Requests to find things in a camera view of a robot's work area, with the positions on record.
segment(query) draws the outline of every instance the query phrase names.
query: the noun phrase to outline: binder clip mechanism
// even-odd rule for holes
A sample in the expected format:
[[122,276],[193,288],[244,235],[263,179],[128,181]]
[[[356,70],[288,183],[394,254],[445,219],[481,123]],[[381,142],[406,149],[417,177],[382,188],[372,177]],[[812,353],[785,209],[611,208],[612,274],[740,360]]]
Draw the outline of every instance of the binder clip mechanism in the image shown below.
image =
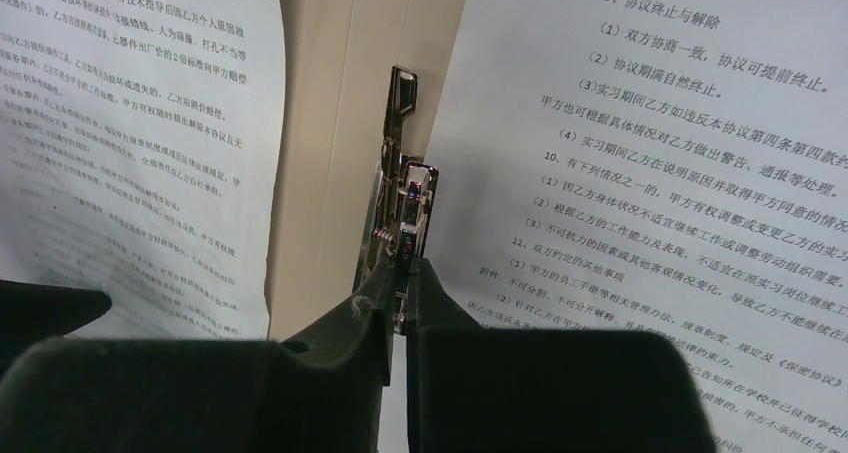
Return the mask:
[[365,228],[356,265],[353,291],[379,261],[394,263],[395,333],[405,334],[410,266],[424,254],[430,213],[436,196],[438,170],[402,151],[403,123],[415,113],[418,76],[392,67],[383,147],[377,162]]

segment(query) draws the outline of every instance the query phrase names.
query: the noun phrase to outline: document page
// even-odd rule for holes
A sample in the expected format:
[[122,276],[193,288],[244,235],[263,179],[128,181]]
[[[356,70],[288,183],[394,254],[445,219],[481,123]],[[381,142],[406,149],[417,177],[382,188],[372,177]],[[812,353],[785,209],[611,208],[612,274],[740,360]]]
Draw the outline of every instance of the document page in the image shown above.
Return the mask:
[[848,451],[846,37],[845,0],[467,0],[427,152],[446,291],[663,334],[721,451]]
[[264,338],[280,0],[0,0],[0,278],[102,289],[78,333]]

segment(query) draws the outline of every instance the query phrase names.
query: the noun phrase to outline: paper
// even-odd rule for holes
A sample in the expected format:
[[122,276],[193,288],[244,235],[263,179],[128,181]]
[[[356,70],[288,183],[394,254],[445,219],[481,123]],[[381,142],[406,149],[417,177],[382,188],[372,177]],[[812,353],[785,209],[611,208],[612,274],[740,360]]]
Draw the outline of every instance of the paper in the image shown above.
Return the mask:
[[662,332],[722,451],[848,451],[846,19],[467,0],[427,153],[446,291],[495,327]]
[[0,0],[0,278],[109,293],[81,335],[266,337],[284,64],[279,0]]

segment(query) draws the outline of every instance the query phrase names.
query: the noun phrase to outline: beige folder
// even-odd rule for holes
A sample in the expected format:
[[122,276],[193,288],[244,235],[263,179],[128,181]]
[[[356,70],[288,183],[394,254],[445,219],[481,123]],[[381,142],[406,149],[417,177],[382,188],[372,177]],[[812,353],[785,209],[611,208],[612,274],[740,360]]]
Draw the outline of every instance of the beige folder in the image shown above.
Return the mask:
[[465,0],[281,0],[286,111],[272,214],[269,336],[350,295],[391,67],[419,75],[404,151],[423,154]]

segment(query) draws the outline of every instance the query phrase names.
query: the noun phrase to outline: metal spring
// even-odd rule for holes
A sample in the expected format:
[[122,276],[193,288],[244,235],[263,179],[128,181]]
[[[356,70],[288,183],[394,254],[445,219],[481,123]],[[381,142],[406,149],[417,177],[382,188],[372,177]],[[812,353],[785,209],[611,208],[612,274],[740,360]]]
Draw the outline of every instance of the metal spring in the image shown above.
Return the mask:
[[377,228],[374,230],[374,238],[385,241],[387,243],[395,242],[395,232],[389,228]]

